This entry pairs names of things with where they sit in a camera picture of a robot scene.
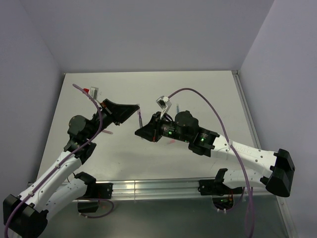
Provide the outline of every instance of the white wall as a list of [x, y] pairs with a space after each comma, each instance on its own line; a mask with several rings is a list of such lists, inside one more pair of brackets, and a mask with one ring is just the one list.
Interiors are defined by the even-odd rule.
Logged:
[[301, 238], [317, 233], [316, 10], [316, 0], [275, 0], [241, 68], [262, 147], [295, 163], [287, 201]]
[[65, 72], [240, 69], [273, 0], [21, 0]]
[[61, 71], [21, 3], [1, 0], [1, 222], [2, 201], [37, 175], [61, 83]]

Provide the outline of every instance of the purple cable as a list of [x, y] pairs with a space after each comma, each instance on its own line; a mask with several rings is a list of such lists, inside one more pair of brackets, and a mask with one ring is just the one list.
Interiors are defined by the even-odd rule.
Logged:
[[[194, 93], [197, 93], [210, 106], [210, 108], [212, 109], [212, 111], [217, 116], [217, 118], [218, 118], [218, 120], [220, 122], [221, 128], [222, 128], [223, 133], [224, 133], [224, 137], [226, 138], [227, 142], [229, 143], [229, 137], [228, 137], [227, 131], [226, 131], [225, 127], [224, 127], [224, 124], [222, 122], [222, 119], [220, 118], [220, 116], [217, 113], [217, 111], [215, 110], [215, 108], [211, 105], [211, 103], [201, 93], [199, 93], [198, 91], [196, 91], [195, 89], [192, 89], [192, 88], [181, 88], [181, 89], [173, 92], [171, 95], [169, 95], [169, 98], [173, 97], [175, 94], [177, 94], [177, 93], [179, 93], [181, 91], [184, 91], [184, 90], [189, 90], [189, 91], [192, 91]], [[241, 165], [241, 169], [242, 169], [244, 178], [246, 180], [247, 190], [248, 190], [248, 193], [249, 193], [249, 207], [250, 207], [250, 210], [251, 210], [251, 213], [252, 213], [251, 230], [250, 230], [250, 234], [248, 236], [249, 238], [251, 238], [253, 236], [254, 227], [255, 227], [255, 213], [254, 213], [253, 197], [252, 197], [252, 193], [250, 193], [251, 192], [251, 187], [250, 187], [250, 183], [249, 183], [249, 179], [248, 179], [248, 175], [247, 175], [246, 169], [245, 169], [245, 167], [243, 165], [243, 162], [242, 162], [242, 159], [241, 159], [240, 155], [238, 154], [237, 150], [232, 145], [230, 146], [230, 148], [232, 149], [232, 151], [234, 152], [235, 156], [237, 157], [237, 159], [238, 159], [238, 161], [239, 161], [239, 163]]]
[[[253, 196], [253, 187], [251, 187], [251, 193], [249, 194], [249, 197], [250, 196]], [[248, 204], [248, 207], [247, 207], [247, 212], [246, 212], [246, 217], [244, 218], [244, 223], [247, 224], [248, 223], [248, 213], [249, 213], [249, 208], [250, 208], [250, 204]], [[244, 231], [245, 231], [245, 234], [246, 236], [248, 236], [248, 228], [247, 226], [244, 227]]]
[[102, 215], [100, 215], [100, 216], [88, 216], [88, 215], [86, 215], [86, 214], [81, 213], [80, 215], [83, 216], [83, 217], [87, 217], [87, 218], [91, 218], [91, 219], [102, 218], [102, 217], [105, 217], [105, 216], [109, 215], [109, 214], [113, 211], [113, 209], [114, 209], [114, 203], [113, 203], [112, 201], [108, 200], [108, 199], [103, 199], [103, 198], [87, 198], [87, 199], [85, 199], [85, 200], [108, 202], [108, 203], [111, 204], [111, 209], [110, 209], [108, 212], [106, 212], [106, 213], [104, 213], [104, 214], [102, 214]]
[[[80, 88], [78, 85], [73, 84], [73, 86], [75, 88], [77, 88], [78, 90], [80, 90], [83, 94], [85, 94], [96, 106], [98, 114], [99, 114], [99, 128], [96, 132], [96, 134], [90, 138], [90, 140], [87, 140], [83, 145], [81, 145], [80, 147], [78, 147], [76, 150], [74, 150], [73, 152], [71, 152], [70, 154], [68, 154], [64, 159], [61, 160], [61, 162], [58, 164], [59, 166], [61, 166], [62, 164], [64, 164], [64, 162], [66, 160], [68, 160], [73, 154], [75, 154], [77, 151], [81, 150], [84, 146], [86, 146], [87, 144], [89, 144], [93, 139], [96, 138], [96, 136], [101, 132], [102, 127], [103, 127], [103, 117], [101, 114], [101, 110], [98, 106], [98, 104], [96, 103], [96, 101], [87, 93], [85, 92], [82, 88]], [[51, 172], [48, 173], [48, 175], [45, 176], [45, 178], [32, 190], [33, 193], [35, 193], [37, 190], [39, 190], [39, 188], [56, 172], [56, 170], [58, 170], [57, 167], [54, 167], [54, 169], [52, 169]], [[5, 228], [4, 228], [4, 237], [5, 238], [9, 238], [8, 236], [8, 229], [9, 229], [9, 225], [12, 221], [13, 216], [15, 215], [15, 213], [17, 212], [17, 210], [31, 197], [31, 195], [27, 195], [17, 206], [16, 208], [12, 211], [12, 213], [10, 214], [6, 224], [5, 224]]]

